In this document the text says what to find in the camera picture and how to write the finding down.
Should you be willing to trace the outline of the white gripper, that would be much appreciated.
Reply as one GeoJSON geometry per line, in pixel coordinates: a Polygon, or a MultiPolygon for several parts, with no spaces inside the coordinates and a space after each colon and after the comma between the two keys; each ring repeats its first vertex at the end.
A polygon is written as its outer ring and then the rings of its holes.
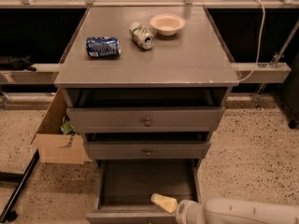
{"type": "Polygon", "coordinates": [[[153,193],[150,200],[169,214],[173,214],[176,211],[178,224],[206,224],[201,203],[189,200],[183,200],[178,203],[175,198],[158,193],[153,193]]]}

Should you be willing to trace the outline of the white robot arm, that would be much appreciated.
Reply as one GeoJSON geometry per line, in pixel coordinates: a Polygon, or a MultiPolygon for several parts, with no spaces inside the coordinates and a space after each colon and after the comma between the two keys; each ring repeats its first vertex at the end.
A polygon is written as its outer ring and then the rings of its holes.
{"type": "Polygon", "coordinates": [[[204,203],[154,193],[150,200],[178,224],[299,224],[299,207],[212,198],[204,203]]]}

